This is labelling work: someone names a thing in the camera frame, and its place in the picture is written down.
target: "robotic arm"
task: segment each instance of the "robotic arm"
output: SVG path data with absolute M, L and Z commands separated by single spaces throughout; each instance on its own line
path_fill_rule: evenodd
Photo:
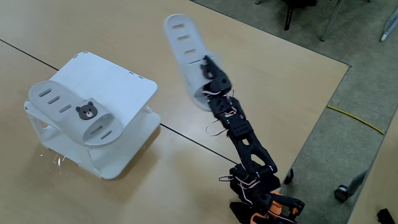
M 220 177 L 220 181 L 230 182 L 242 201 L 230 204 L 236 218 L 243 224 L 296 223 L 304 203 L 273 192 L 280 187 L 274 175 L 277 166 L 261 146 L 239 101 L 228 95 L 232 84 L 211 59 L 194 22 L 185 15 L 171 15 L 165 21 L 165 31 L 190 96 L 201 109 L 211 111 L 221 121 L 239 154 L 241 163 L 230 169 L 228 176 Z M 264 165 L 253 161 L 252 155 Z M 288 215 L 282 214 L 283 206 L 289 208 Z
M 239 101 L 228 96 L 232 85 L 226 74 L 208 56 L 204 60 L 206 64 L 201 69 L 211 82 L 203 86 L 202 92 L 214 117 L 227 129 L 227 136 L 241 159 L 241 164 L 229 170 L 230 187 L 242 200 L 231 203 L 232 211 L 241 223 L 255 223 L 254 218 L 259 219 L 257 223 L 296 223 L 295 218 L 300 215 L 304 203 L 271 193 L 280 187 L 279 179 L 274 176 L 277 166 L 261 146 Z M 260 158 L 264 165 L 254 162 L 251 155 Z M 281 214 L 282 206 L 289 207 L 289 215 Z

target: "slot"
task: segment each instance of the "slot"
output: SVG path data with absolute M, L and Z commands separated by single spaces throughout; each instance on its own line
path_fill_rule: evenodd
M 51 92 L 51 89 L 45 90 L 44 92 L 42 92 L 41 94 L 39 94 L 39 97 L 43 97 L 47 94 L 49 94 Z
M 173 29 L 182 29 L 182 28 L 184 28 L 184 24 L 178 24 L 173 26 Z
M 177 38 L 177 40 L 179 40 L 179 41 L 188 40 L 188 39 L 189 39 L 189 35 L 183 35 L 183 36 Z
M 60 113 L 65 112 L 67 109 L 69 109 L 69 108 L 71 108 L 71 107 L 72 107 L 72 105 L 66 105 L 66 106 L 64 106 L 62 109 L 60 109 Z
M 96 128 L 92 133 L 90 133 L 90 134 L 95 134 L 95 133 L 97 133 L 99 130 L 101 130 L 101 128 L 102 128 L 102 125 L 100 126 L 100 127 L 98 127 L 98 128 Z
M 106 138 L 108 135 L 110 135 L 112 133 L 112 130 L 108 131 L 106 134 L 104 134 L 101 139 Z
M 184 52 L 184 54 L 191 55 L 191 54 L 194 54 L 195 52 L 196 52 L 195 49 L 191 49 L 191 50 L 187 50 L 186 52 Z
M 52 103 L 54 103 L 55 101 L 57 101 L 57 100 L 59 100 L 59 99 L 60 99 L 60 96 L 56 96 L 54 99 L 48 101 L 47 103 L 48 103 L 48 104 L 52 104 Z

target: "chair leg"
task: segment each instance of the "chair leg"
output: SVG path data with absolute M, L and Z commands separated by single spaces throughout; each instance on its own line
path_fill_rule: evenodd
M 329 33 L 329 30 L 330 30 L 330 27 L 331 27 L 333 21 L 335 20 L 338 11 L 340 10 L 340 6 L 341 6 L 342 2 L 343 2 L 343 0 L 338 0 L 337 5 L 335 7 L 335 10 L 333 11 L 333 14 L 331 15 L 330 20 L 328 22 L 328 25 L 326 26 L 326 29 L 323 32 L 323 35 L 321 37 L 321 41 L 325 41 L 326 40 L 326 37 L 327 37 L 327 35 Z

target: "white stand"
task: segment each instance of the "white stand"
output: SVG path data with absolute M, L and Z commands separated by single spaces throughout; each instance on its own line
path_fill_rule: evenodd
M 24 108 L 43 146 L 98 177 L 117 177 L 160 124 L 160 116 L 146 106 L 157 90 L 156 83 L 97 55 L 78 53 L 50 80 L 81 99 L 95 99 L 121 124 L 123 132 L 116 140 L 88 147 L 58 127 L 53 117 L 38 110 L 32 101 L 25 102 Z M 78 116 L 74 107 L 68 110 Z M 40 120 L 49 125 L 43 127 Z

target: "wooden table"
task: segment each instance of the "wooden table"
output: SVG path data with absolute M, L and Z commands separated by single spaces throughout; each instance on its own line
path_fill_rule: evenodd
M 90 51 L 155 81 L 159 90 L 149 106 L 165 125 L 238 161 L 228 138 L 205 134 L 214 118 L 189 100 L 164 34 L 167 16 L 189 15 L 207 47 L 222 58 L 235 96 L 280 178 L 348 69 L 188 0 L 0 0 L 0 6 L 3 40 L 55 68 L 77 52 Z
M 22 105 L 56 71 L 2 42 L 0 57 L 0 223 L 237 223 L 218 182 L 234 164 L 165 128 L 114 180 L 54 164 Z
M 348 223 L 374 224 L 380 209 L 387 208 L 398 222 L 398 112 L 396 112 L 383 144 Z

